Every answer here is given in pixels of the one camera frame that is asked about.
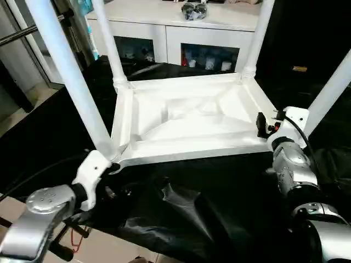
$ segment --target black fabric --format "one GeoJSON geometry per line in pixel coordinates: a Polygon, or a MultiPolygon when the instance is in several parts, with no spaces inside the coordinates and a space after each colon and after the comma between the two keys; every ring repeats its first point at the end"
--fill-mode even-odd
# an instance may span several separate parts
{"type": "MultiPolygon", "coordinates": [[[[150,65],[123,62],[128,76],[150,65]]],[[[130,79],[210,73],[161,64],[130,79]]],[[[96,61],[84,77],[110,132],[116,93],[107,59],[96,61]]],[[[267,94],[276,104],[280,101],[271,96],[274,90],[267,94]]],[[[340,137],[346,132],[336,129],[333,133],[323,141],[318,128],[313,134],[315,148],[318,142],[323,142],[320,145],[324,148],[345,142],[340,137]]],[[[39,171],[12,196],[24,201],[38,188],[70,184],[92,149],[94,145],[66,89],[62,89],[0,138],[0,192],[39,171]]],[[[324,171],[320,181],[330,199],[349,204],[351,152],[346,148],[317,154],[324,171]]],[[[127,167],[117,175],[103,176],[88,224],[184,262],[298,262],[289,243],[286,207],[276,178],[263,175],[271,163],[271,153],[255,153],[127,167]]]]}

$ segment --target black plastic sheet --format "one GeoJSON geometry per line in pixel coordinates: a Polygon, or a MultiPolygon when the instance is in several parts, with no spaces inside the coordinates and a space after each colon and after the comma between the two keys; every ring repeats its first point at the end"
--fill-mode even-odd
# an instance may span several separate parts
{"type": "MultiPolygon", "coordinates": [[[[170,64],[143,70],[152,65],[123,61],[124,72],[133,81],[212,73],[170,64]]],[[[84,76],[111,131],[116,93],[107,59],[100,58],[84,76]]],[[[287,86],[269,83],[265,92],[274,105],[285,106],[282,98],[289,93],[289,101],[309,106],[287,86]]],[[[309,97],[318,93],[315,87],[304,92],[309,97]]],[[[322,189],[351,221],[349,109],[345,92],[311,142],[319,149],[322,189]]],[[[94,145],[68,92],[62,89],[0,138],[0,192],[43,169],[12,196],[24,201],[38,188],[70,184],[85,149],[92,150],[94,145]],[[65,158],[69,160],[45,170],[65,158]]],[[[301,262],[293,257],[297,253],[286,228],[287,212],[276,178],[263,174],[271,163],[271,153],[255,153],[127,167],[115,176],[103,177],[88,223],[184,262],[301,262]]]]}

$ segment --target black cable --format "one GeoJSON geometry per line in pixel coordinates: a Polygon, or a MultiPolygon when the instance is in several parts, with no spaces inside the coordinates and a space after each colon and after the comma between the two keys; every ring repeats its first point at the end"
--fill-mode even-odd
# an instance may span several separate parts
{"type": "Polygon", "coordinates": [[[68,161],[71,161],[71,160],[74,160],[74,159],[78,159],[78,158],[81,158],[81,157],[84,157],[86,156],[87,153],[80,153],[78,155],[74,155],[74,156],[71,156],[71,157],[68,157],[68,158],[65,158],[65,159],[62,159],[56,163],[53,163],[47,167],[45,167],[44,169],[41,169],[40,171],[36,172],[35,174],[29,176],[27,179],[25,179],[24,181],[20,182],[19,184],[15,185],[14,187],[12,187],[10,190],[8,190],[6,193],[4,193],[2,196],[0,196],[0,203],[6,198],[8,197],[11,193],[13,193],[15,190],[17,190],[19,187],[21,187],[22,185],[24,185],[25,183],[29,182],[31,179],[33,179],[35,176],[41,174],[41,173],[44,173],[46,170],[49,170],[59,164],[62,164],[62,163],[65,163],[65,162],[68,162],[68,161]]]}
{"type": "Polygon", "coordinates": [[[309,152],[310,152],[311,157],[312,157],[312,161],[313,161],[314,166],[315,166],[315,170],[316,170],[317,174],[320,175],[320,169],[319,169],[319,166],[317,164],[317,161],[316,161],[316,158],[315,158],[315,155],[314,155],[314,151],[313,151],[312,146],[309,143],[306,135],[304,134],[304,132],[300,129],[300,127],[291,118],[289,118],[288,116],[285,116],[284,119],[286,119],[288,122],[290,122],[291,125],[293,125],[297,129],[297,131],[300,133],[302,139],[305,141],[305,143],[307,145],[307,148],[309,149],[309,152]]]}

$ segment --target cabinet door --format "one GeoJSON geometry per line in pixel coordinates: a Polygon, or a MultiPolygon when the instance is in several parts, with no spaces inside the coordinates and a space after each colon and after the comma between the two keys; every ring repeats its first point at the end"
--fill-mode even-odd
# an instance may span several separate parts
{"type": "Polygon", "coordinates": [[[241,72],[254,32],[167,26],[168,63],[241,72]]]}
{"type": "MultiPolygon", "coordinates": [[[[88,20],[100,55],[107,55],[106,46],[97,20],[88,20]]],[[[167,62],[166,27],[109,21],[118,53],[122,58],[152,59],[167,62]]]]}

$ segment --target metal pole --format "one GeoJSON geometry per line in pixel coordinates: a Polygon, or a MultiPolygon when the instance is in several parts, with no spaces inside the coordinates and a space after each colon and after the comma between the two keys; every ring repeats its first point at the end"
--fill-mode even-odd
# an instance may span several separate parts
{"type": "Polygon", "coordinates": [[[309,136],[351,82],[351,50],[309,106],[304,132],[309,136]]]}
{"type": "MultiPolygon", "coordinates": [[[[65,19],[65,17],[64,17],[64,15],[59,15],[57,17],[57,19],[59,21],[62,21],[62,20],[65,19]]],[[[13,42],[13,41],[15,41],[15,40],[17,40],[17,39],[19,39],[21,37],[25,37],[25,36],[33,33],[33,32],[36,32],[37,30],[38,30],[38,27],[36,25],[33,25],[33,26],[27,27],[27,28],[25,28],[23,30],[20,30],[20,31],[18,31],[16,33],[13,33],[12,35],[8,35],[8,36],[0,39],[0,47],[2,45],[6,45],[8,43],[11,43],[11,42],[13,42]]]]}
{"type": "Polygon", "coordinates": [[[112,144],[50,0],[26,0],[26,3],[96,149],[113,161],[119,154],[112,144]]]}
{"type": "Polygon", "coordinates": [[[264,0],[261,6],[261,12],[257,22],[257,27],[254,32],[254,36],[250,46],[250,52],[248,53],[246,65],[242,71],[243,77],[253,78],[256,75],[256,64],[265,32],[267,31],[270,15],[272,14],[274,6],[274,0],[264,0]]]}

